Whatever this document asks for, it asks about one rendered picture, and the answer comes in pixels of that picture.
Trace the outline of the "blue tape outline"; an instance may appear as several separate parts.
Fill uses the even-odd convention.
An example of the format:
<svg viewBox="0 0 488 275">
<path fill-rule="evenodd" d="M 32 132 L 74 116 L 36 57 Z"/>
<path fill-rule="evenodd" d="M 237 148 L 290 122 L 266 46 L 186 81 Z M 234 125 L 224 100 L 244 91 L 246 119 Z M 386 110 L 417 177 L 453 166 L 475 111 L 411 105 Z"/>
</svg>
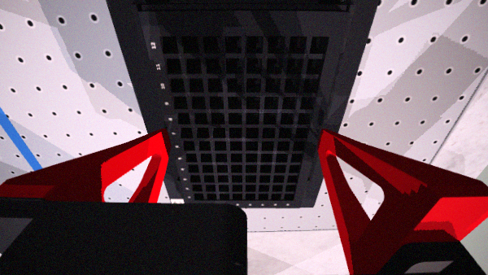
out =
<svg viewBox="0 0 488 275">
<path fill-rule="evenodd" d="M 33 153 L 29 150 L 24 140 L 18 134 L 12 123 L 9 121 L 3 110 L 0 108 L 0 125 L 6 131 L 7 135 L 14 142 L 19 149 L 23 157 L 28 161 L 33 170 L 42 169 L 42 166 L 38 163 Z"/>
</svg>

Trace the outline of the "grey perforated base plate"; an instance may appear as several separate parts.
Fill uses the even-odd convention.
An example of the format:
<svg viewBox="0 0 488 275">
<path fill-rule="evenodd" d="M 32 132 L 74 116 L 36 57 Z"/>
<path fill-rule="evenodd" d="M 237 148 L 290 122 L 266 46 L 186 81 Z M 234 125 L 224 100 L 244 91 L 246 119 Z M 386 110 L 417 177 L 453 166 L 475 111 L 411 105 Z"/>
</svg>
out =
<svg viewBox="0 0 488 275">
<path fill-rule="evenodd" d="M 338 133 L 432 165 L 487 77 L 488 0 L 379 0 Z M 0 0 L 0 108 L 42 168 L 148 134 L 106 0 Z M 337 160 L 371 220 L 382 188 Z M 32 171 L 0 125 L 0 185 Z M 314 207 L 242 210 L 338 230 L 324 179 Z"/>
</svg>

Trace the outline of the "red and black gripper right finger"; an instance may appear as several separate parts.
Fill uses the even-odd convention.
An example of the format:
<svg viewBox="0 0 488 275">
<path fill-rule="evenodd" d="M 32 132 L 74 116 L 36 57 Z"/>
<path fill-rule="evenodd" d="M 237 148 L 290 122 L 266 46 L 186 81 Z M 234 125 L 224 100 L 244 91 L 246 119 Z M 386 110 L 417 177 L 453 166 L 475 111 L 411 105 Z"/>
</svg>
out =
<svg viewBox="0 0 488 275">
<path fill-rule="evenodd" d="M 350 275 L 377 274 L 403 245 L 459 242 L 488 217 L 488 186 L 328 129 L 317 150 Z M 337 157 L 380 186 L 370 220 Z"/>
</svg>

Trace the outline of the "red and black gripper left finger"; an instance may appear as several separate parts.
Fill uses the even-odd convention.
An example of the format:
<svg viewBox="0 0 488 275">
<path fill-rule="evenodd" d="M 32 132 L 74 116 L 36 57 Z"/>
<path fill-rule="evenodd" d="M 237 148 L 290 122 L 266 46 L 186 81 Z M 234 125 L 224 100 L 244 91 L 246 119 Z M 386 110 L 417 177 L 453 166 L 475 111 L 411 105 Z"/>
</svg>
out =
<svg viewBox="0 0 488 275">
<path fill-rule="evenodd" d="M 168 131 L 159 129 L 117 146 L 7 179 L 0 185 L 0 197 L 105 202 L 104 192 L 111 183 L 152 156 L 128 203 L 157 203 L 170 150 Z"/>
</svg>

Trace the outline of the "black well plate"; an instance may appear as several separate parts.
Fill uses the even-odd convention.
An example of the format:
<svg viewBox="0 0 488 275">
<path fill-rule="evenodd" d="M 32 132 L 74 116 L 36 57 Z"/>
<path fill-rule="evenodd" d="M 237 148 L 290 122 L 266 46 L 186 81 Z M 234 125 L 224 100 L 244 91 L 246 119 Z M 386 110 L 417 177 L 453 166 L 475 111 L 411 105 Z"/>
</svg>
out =
<svg viewBox="0 0 488 275">
<path fill-rule="evenodd" d="M 301 207 L 350 16 L 346 7 L 142 5 L 138 14 L 187 203 Z"/>
</svg>

